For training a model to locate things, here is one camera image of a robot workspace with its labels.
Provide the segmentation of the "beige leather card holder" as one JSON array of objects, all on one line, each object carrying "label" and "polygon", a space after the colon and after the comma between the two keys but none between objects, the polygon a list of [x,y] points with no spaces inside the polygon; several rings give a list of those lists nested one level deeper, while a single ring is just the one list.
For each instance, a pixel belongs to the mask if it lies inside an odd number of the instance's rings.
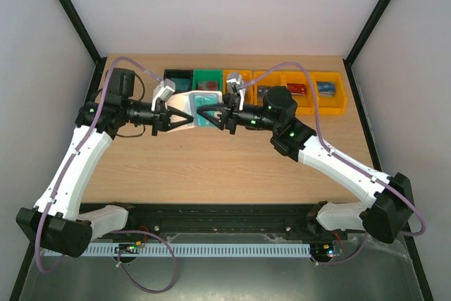
[{"label": "beige leather card holder", "polygon": [[220,91],[194,90],[174,94],[167,101],[167,105],[191,115],[193,117],[193,122],[174,128],[172,132],[191,128],[214,128],[212,123],[197,114],[197,108],[212,104],[219,104],[222,101],[222,92]]}]

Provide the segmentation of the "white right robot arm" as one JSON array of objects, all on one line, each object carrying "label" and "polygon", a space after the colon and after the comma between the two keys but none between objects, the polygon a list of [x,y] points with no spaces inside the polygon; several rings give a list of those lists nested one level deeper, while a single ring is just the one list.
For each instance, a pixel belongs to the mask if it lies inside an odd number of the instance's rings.
[{"label": "white right robot arm", "polygon": [[356,230],[380,242],[394,242],[413,213],[404,195],[410,186],[406,176],[398,173],[390,177],[328,144],[319,129],[310,128],[296,117],[297,103],[286,87],[270,88],[261,106],[239,106],[237,101],[236,95],[229,94],[222,103],[201,106],[197,113],[230,133],[235,133],[239,125],[270,131],[270,143],[279,154],[315,168],[358,199],[355,203],[317,204],[307,221],[312,237],[321,239],[331,231]]}]

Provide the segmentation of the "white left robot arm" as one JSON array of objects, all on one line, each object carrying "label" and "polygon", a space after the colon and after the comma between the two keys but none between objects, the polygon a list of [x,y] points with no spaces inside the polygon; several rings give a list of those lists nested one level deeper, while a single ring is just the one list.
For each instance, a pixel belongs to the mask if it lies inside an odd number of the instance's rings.
[{"label": "white left robot arm", "polygon": [[158,82],[152,100],[133,100],[136,74],[114,68],[108,71],[100,98],[80,109],[66,155],[42,196],[30,209],[22,208],[16,222],[43,249],[79,257],[92,240],[125,228],[129,207],[108,204],[85,214],[80,205],[86,187],[104,152],[124,125],[149,126],[152,135],[168,132],[193,121],[193,117],[167,105],[175,93],[169,79]]}]

